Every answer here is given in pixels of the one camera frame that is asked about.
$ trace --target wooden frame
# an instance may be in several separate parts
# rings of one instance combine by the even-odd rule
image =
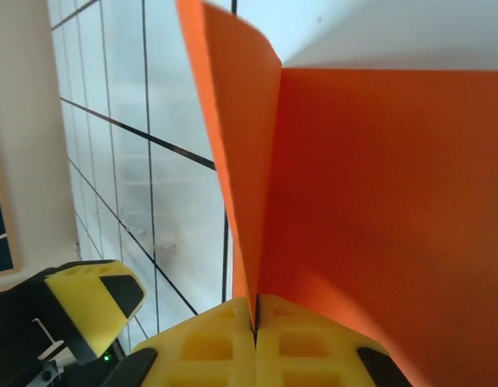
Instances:
[[[21,269],[20,251],[18,246],[18,238],[13,221],[11,211],[10,197],[6,187],[6,177],[2,167],[2,159],[0,157],[0,208],[2,210],[2,217],[6,227],[7,242],[9,244],[11,261],[13,268],[0,272],[0,277],[7,276],[8,274],[17,273]]]

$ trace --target grid pattern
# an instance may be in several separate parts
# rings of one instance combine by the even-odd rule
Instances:
[[[230,298],[218,178],[173,0],[48,10],[81,258],[122,260],[147,290],[130,351]]]

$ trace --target orange foam sheet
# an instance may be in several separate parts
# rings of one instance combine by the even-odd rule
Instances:
[[[177,2],[234,239],[234,283],[255,317],[281,62],[253,27],[196,0]]]
[[[498,385],[498,73],[284,69],[274,141],[259,291]]]
[[[274,293],[415,386],[498,385],[498,72],[282,69],[250,26],[178,4],[253,318]]]

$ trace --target black grid line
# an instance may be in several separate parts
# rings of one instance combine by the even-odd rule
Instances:
[[[55,26],[53,26],[51,28],[52,31],[54,31],[55,29],[57,29],[58,27],[62,26],[63,24],[65,24],[66,22],[68,22],[70,19],[76,17],[78,14],[80,14],[83,10],[85,10],[86,8],[88,8],[89,6],[93,5],[95,2],[97,2],[98,0],[90,0],[89,2],[87,2],[85,5],[83,6],[80,6],[79,8],[77,8],[74,12],[72,12],[70,15],[66,16],[63,20],[61,20],[60,22],[58,22],[58,24],[56,24]]]
[[[63,50],[64,50],[64,64],[66,65],[66,73],[67,73],[67,82],[68,82],[68,98],[63,98],[60,97],[60,100],[62,102],[68,103],[70,106],[73,106],[74,108],[80,109],[86,113],[86,122],[87,122],[87,130],[88,130],[88,136],[89,136],[89,149],[91,151],[91,157],[92,157],[92,176],[90,177],[91,180],[93,180],[93,184],[90,183],[89,179],[84,176],[84,174],[81,172],[80,168],[78,165],[81,164],[81,155],[79,153],[79,143],[77,142],[77,127],[76,127],[76,119],[74,115],[74,109],[70,109],[70,113],[72,114],[71,120],[73,123],[73,132],[71,133],[74,137],[75,141],[75,147],[77,149],[77,154],[76,154],[76,163],[73,162],[73,160],[69,160],[69,163],[77,170],[79,173],[80,177],[82,179],[79,179],[79,185],[81,187],[81,201],[83,205],[86,203],[85,200],[85,185],[87,184],[91,190],[94,192],[94,205],[95,208],[98,210],[98,201],[100,200],[104,206],[107,208],[107,210],[114,216],[114,218],[117,220],[117,227],[118,227],[118,242],[119,242],[119,247],[120,247],[120,260],[123,262],[123,243],[122,243],[122,238],[128,238],[131,237],[131,239],[138,245],[140,248],[140,251],[143,252],[143,254],[151,261],[151,263],[154,265],[154,279],[155,279],[155,292],[156,292],[156,318],[157,318],[157,331],[160,332],[160,311],[159,311],[159,303],[158,303],[158,282],[161,281],[161,279],[158,280],[157,273],[159,272],[161,276],[166,280],[166,282],[171,286],[171,288],[176,292],[177,296],[181,299],[181,301],[193,312],[194,315],[197,315],[197,311],[191,303],[188,301],[188,299],[183,295],[183,293],[176,287],[176,285],[172,282],[172,280],[167,276],[167,274],[163,271],[163,269],[158,265],[156,261],[156,228],[155,228],[155,213],[154,213],[154,192],[153,192],[153,164],[152,164],[152,148],[153,144],[159,145],[162,148],[165,148],[173,153],[176,153],[178,155],[181,155],[188,160],[191,160],[192,162],[195,162],[199,165],[202,165],[203,167],[206,167],[210,170],[215,171],[215,165],[212,160],[209,160],[208,158],[204,156],[200,156],[197,153],[188,151],[184,148],[181,148],[175,144],[171,144],[168,141],[165,141],[159,137],[154,136],[151,133],[151,116],[150,116],[150,104],[149,104],[149,73],[148,73],[148,61],[147,61],[147,28],[146,28],[146,17],[147,17],[147,12],[146,12],[146,2],[145,0],[139,0],[141,1],[142,4],[142,31],[143,31],[143,63],[144,63],[144,86],[145,86],[145,102],[146,102],[146,114],[147,114],[147,132],[141,131],[139,129],[136,129],[135,127],[131,127],[125,123],[121,123],[117,121],[116,119],[111,118],[111,100],[110,100],[110,75],[108,71],[108,58],[107,58],[107,53],[106,53],[106,33],[105,33],[105,18],[104,18],[104,9],[103,9],[103,4],[99,0],[89,0],[86,4],[83,6],[80,6],[77,8],[72,14],[64,17],[60,22],[58,22],[56,25],[52,27],[52,31],[55,31],[58,27],[61,27],[61,34],[62,34],[62,40],[63,40]],[[100,27],[101,27],[101,39],[102,39],[102,51],[103,51],[103,64],[104,64],[104,71],[105,71],[105,78],[106,78],[106,98],[107,98],[107,116],[101,113],[98,113],[97,111],[94,111],[90,108],[88,108],[88,98],[87,98],[87,88],[86,88],[86,80],[85,80],[85,66],[84,66],[84,57],[83,57],[83,47],[82,47],[82,34],[81,34],[81,25],[80,25],[80,18],[78,15],[88,9],[90,6],[92,6],[95,2],[98,2],[99,8],[100,8]],[[236,15],[237,14],[237,6],[238,2],[237,0],[231,0],[231,12],[232,14]],[[71,76],[69,72],[69,64],[68,64],[68,48],[67,48],[67,36],[64,32],[64,28],[62,27],[65,23],[67,23],[70,19],[72,18],[77,19],[77,35],[78,35],[78,49],[79,49],[79,55],[81,59],[81,71],[82,71],[82,81],[83,81],[83,87],[84,87],[84,97],[85,97],[85,102],[84,106],[73,102],[73,93],[72,93],[72,82],[71,82]],[[92,114],[95,117],[98,117],[100,119],[103,119],[104,121],[109,123],[109,130],[110,130],[110,146],[111,146],[111,152],[112,152],[112,163],[113,163],[113,178],[114,178],[114,205],[112,203],[112,207],[116,209],[116,211],[112,210],[111,206],[106,203],[104,198],[101,196],[101,194],[98,193],[98,191],[95,189],[95,181],[97,179],[96,176],[96,171],[95,171],[95,163],[97,162],[96,160],[93,159],[93,146],[92,146],[92,132],[93,128],[90,125],[90,119],[89,119],[89,114]],[[152,227],[152,251],[151,254],[150,252],[147,251],[149,248],[145,248],[139,241],[138,238],[133,235],[133,233],[127,228],[127,225],[117,216],[117,214],[120,214],[120,202],[118,200],[118,184],[117,184],[117,165],[116,165],[116,157],[115,157],[115,152],[114,152],[114,132],[113,130],[126,130],[129,131],[131,134],[136,135],[140,138],[143,138],[147,140],[147,155],[148,155],[148,162],[149,162],[149,181],[150,181],[150,208],[151,208],[151,227]],[[92,219],[88,220],[87,218],[87,210],[86,206],[83,206],[84,208],[84,214],[82,215],[84,217],[84,220],[77,214],[76,212],[76,218],[78,219],[78,222],[83,226],[84,231],[86,233],[86,236],[88,237],[91,245],[89,248],[95,248],[95,251],[97,254],[101,257],[101,259],[104,259],[104,253],[101,252],[103,246],[102,246],[102,227],[101,227],[101,216],[98,213],[98,230],[99,230],[99,243],[101,244],[101,249],[99,249],[94,242],[94,240],[91,238],[91,235],[88,231],[88,222],[92,222]],[[223,230],[223,250],[222,250],[222,294],[221,294],[221,299],[222,302],[226,301],[228,298],[227,294],[227,266],[228,266],[228,261],[229,261],[229,256],[228,256],[228,238],[229,238],[229,223],[227,220],[226,216],[226,211],[224,210],[224,230]],[[140,323],[138,318],[135,316],[135,319],[137,323],[139,324],[139,327],[141,331],[143,332],[143,335],[145,338],[147,338],[147,333],[143,329],[143,325]],[[129,340],[129,345],[131,345],[131,329],[129,325],[127,325],[127,337]]]
[[[66,34],[64,32],[64,28],[61,28],[61,38],[63,40],[63,53],[64,53],[64,66],[66,68],[66,80],[68,82],[68,95],[70,96],[70,98],[73,98],[72,96],[72,86],[71,86],[71,82],[70,82],[70,66],[68,65],[68,50],[66,48]],[[81,165],[81,157],[79,156],[79,143],[77,141],[77,131],[76,131],[76,125],[75,125],[75,115],[73,113],[73,109],[70,109],[70,114],[72,115],[72,132],[73,132],[73,141],[75,142],[75,148],[76,148],[76,151],[77,151],[77,154],[76,154],[76,158],[77,158],[77,163],[79,165]],[[82,181],[81,179],[79,179],[79,186],[81,187],[81,202],[82,202],[82,207],[84,209],[84,218],[85,218],[85,221],[82,222],[82,219],[81,220],[81,223],[83,223],[85,226],[85,230],[86,232],[88,232],[87,228],[86,228],[86,225],[88,224],[88,220],[87,220],[87,216],[86,216],[86,211],[85,211],[85,194],[84,194],[84,188],[83,188],[83,185],[82,185]]]
[[[142,246],[142,244],[136,239],[136,237],[133,235],[132,232],[129,231],[129,229],[127,228],[127,226],[123,223],[123,221],[113,212],[113,210],[111,209],[111,207],[106,203],[106,201],[104,200],[104,198],[101,196],[101,194],[95,189],[95,187],[93,187],[90,182],[88,181],[88,179],[86,178],[85,175],[82,174],[81,170],[79,170],[79,168],[73,163],[73,161],[71,161],[70,159],[68,159],[68,161],[70,162],[71,165],[73,165],[73,167],[77,170],[77,172],[79,173],[79,175],[82,177],[82,180],[89,185],[89,187],[93,190],[93,192],[95,192],[95,195],[97,195],[97,198],[99,198],[101,200],[101,202],[104,204],[104,206],[106,206],[106,208],[108,209],[108,211],[117,219],[118,223],[122,226],[122,228],[124,229],[125,232],[127,232],[127,234],[135,241],[135,243],[138,245],[138,247],[140,248],[140,250],[143,252],[143,254],[152,262],[152,264],[154,264],[156,266],[156,269],[158,270],[158,272],[160,272],[160,274],[165,278],[165,280],[167,280],[168,284],[172,287],[172,289],[177,293],[177,295],[179,296],[179,298],[181,299],[182,302],[185,303],[185,305],[192,311],[192,313],[194,313],[195,315],[198,314],[197,310],[192,306],[192,304],[188,301],[188,299],[183,295],[183,293],[177,288],[176,285],[174,285],[174,283],[172,282],[172,280],[167,276],[167,274],[163,271],[163,269],[158,265],[158,263],[156,262],[156,260],[154,260],[152,258],[152,256],[147,252],[147,250],[145,250],[145,248]]]
[[[143,329],[142,323],[138,320],[138,316],[136,316],[136,314],[135,314],[133,317],[135,318],[136,322],[138,323],[139,329],[141,329],[143,335],[145,336],[145,339],[148,339],[149,336],[147,335],[147,332]]]
[[[79,57],[81,58],[81,75],[82,75],[82,87],[85,95],[85,104],[88,105],[88,90],[86,88],[86,76],[85,76],[85,62],[84,62],[84,55],[82,53],[82,38],[81,38],[81,22],[80,22],[80,17],[77,15],[76,16],[76,23],[77,23],[77,42],[79,43]],[[92,178],[93,178],[93,185],[97,184],[97,177],[95,176],[95,163],[93,159],[93,146],[92,146],[92,141],[91,141],[91,127],[89,125],[89,114],[86,114],[86,126],[88,129],[88,145],[89,145],[89,154],[91,156],[91,173],[92,173]],[[97,198],[94,198],[94,204],[95,204],[95,210],[97,211],[98,214],[98,201]],[[98,234],[100,237],[100,251],[102,252],[102,255],[104,255],[104,250],[102,246],[102,227],[101,227],[101,219],[97,215],[97,223],[98,223]]]
[[[88,239],[89,239],[90,243],[93,245],[93,247],[94,247],[94,248],[95,248],[95,250],[97,251],[98,256],[100,256],[100,257],[101,257],[101,260],[104,260],[104,254],[101,254],[101,252],[100,252],[100,251],[98,251],[98,247],[97,247],[97,245],[96,245],[96,244],[95,244],[95,242],[93,241],[93,238],[92,238],[92,237],[91,237],[91,235],[89,234],[88,229],[86,228],[85,224],[82,222],[81,217],[79,216],[79,214],[78,214],[76,211],[75,211],[75,216],[76,216],[77,220],[81,223],[82,228],[84,229],[84,231],[85,231],[86,235],[88,236]]]
[[[81,226],[82,226],[83,230],[84,230],[84,231],[85,231],[85,233],[86,233],[86,237],[88,238],[88,245],[89,245],[89,240],[91,239],[91,236],[89,235],[89,232],[88,232],[88,230],[86,229],[85,224],[84,224],[84,222],[82,221],[82,219],[81,219],[81,217],[79,216],[79,214],[77,213],[77,211],[73,211],[73,212],[74,212],[74,214],[75,214],[75,219],[76,219],[76,220],[77,220],[77,221],[81,224]],[[81,241],[81,239],[80,239],[80,236],[79,236],[79,231],[78,231],[78,230],[77,230],[77,238],[78,238],[78,241],[77,241],[77,242],[78,242],[78,243],[77,243],[77,246],[79,247],[79,254],[78,254],[78,255],[79,255],[79,258],[81,258],[81,260],[83,260],[83,259],[82,259],[82,241]]]
[[[227,300],[227,244],[228,244],[229,224],[227,223],[226,209],[224,209],[224,240],[222,249],[222,302]]]
[[[207,167],[207,168],[209,168],[211,170],[215,170],[215,165],[214,165],[214,162],[212,160],[208,160],[208,159],[206,159],[203,156],[199,156],[196,153],[193,153],[191,151],[187,151],[186,149],[178,147],[177,145],[171,144],[168,141],[165,141],[164,139],[160,139],[158,137],[155,137],[154,135],[150,135],[148,133],[145,133],[144,131],[135,129],[135,128],[133,128],[133,127],[131,127],[131,126],[125,124],[125,123],[121,123],[121,122],[117,121],[116,119],[112,119],[110,117],[106,117],[105,115],[100,114],[100,113],[98,113],[95,110],[91,110],[88,107],[79,105],[78,103],[75,103],[75,102],[72,102],[72,101],[69,101],[66,98],[60,97],[60,100],[64,101],[64,102],[67,102],[70,105],[75,106],[75,107],[77,107],[77,108],[79,108],[79,109],[81,109],[81,110],[83,110],[83,111],[85,111],[87,113],[90,113],[90,114],[94,115],[95,117],[99,117],[100,119],[103,119],[103,120],[107,121],[108,123],[112,123],[116,127],[121,127],[122,129],[125,129],[126,131],[129,131],[133,135],[137,135],[138,137],[141,137],[143,139],[147,139],[151,143],[158,144],[161,147],[163,147],[165,149],[168,149],[169,151],[172,151],[174,153],[177,153],[178,155],[186,157],[187,159],[189,159],[191,161],[195,161],[196,163],[198,163],[198,164],[200,164],[200,165],[202,165],[204,167]]]
[[[107,54],[106,54],[106,37],[104,34],[104,10],[102,9],[102,2],[98,3],[101,16],[101,38],[102,38],[102,53],[104,54],[104,77],[106,79],[106,100],[107,100],[107,114],[111,115],[111,100],[110,100],[110,78],[107,71]],[[114,141],[113,141],[113,127],[109,123],[110,129],[110,142],[111,142],[111,159],[113,161],[113,182],[114,182],[114,206],[116,214],[118,214],[118,188],[117,188],[117,167],[114,159]],[[123,249],[122,249],[122,232],[120,223],[117,222],[118,238],[120,242],[120,260],[123,262]]]
[[[145,82],[145,115],[147,118],[147,132],[151,134],[151,115],[149,106],[149,74],[148,74],[148,62],[147,62],[147,28],[146,28],[146,15],[145,15],[145,0],[142,0],[142,36],[143,36],[143,72],[144,72],[144,82]],[[151,206],[151,228],[152,228],[152,256],[156,262],[156,225],[154,222],[154,188],[152,187],[152,152],[151,152],[151,142],[147,142],[147,154],[149,157],[149,198]],[[156,289],[156,327],[157,332],[160,333],[160,306],[158,303],[158,272],[156,270],[156,265],[154,265],[154,287]]]

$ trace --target yellow plastic part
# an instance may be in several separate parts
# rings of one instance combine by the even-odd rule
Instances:
[[[259,299],[258,387],[376,387],[356,349],[376,341],[283,298]]]
[[[106,264],[84,264],[67,268],[45,278],[48,288],[97,357],[113,343],[143,304],[142,300],[126,318],[100,279],[119,275],[133,277],[143,290],[143,300],[145,299],[145,289],[139,279],[117,260]]]
[[[235,298],[133,349],[158,356],[142,387],[254,387],[255,340],[245,298]]]
[[[259,296],[257,346],[245,298],[139,344],[158,356],[142,387],[376,387],[357,354],[376,341],[282,298]]]

